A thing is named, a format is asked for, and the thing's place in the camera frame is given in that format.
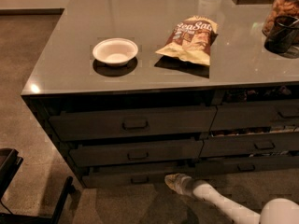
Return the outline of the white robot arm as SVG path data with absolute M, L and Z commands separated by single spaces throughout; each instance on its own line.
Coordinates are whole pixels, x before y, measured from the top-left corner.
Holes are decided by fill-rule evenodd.
M 258 214 L 224 197 L 205 180 L 195 180 L 185 174 L 171 174 L 164 178 L 164 182 L 179 195 L 213 204 L 233 224 L 299 224 L 299 205 L 288 199 L 273 199 Z

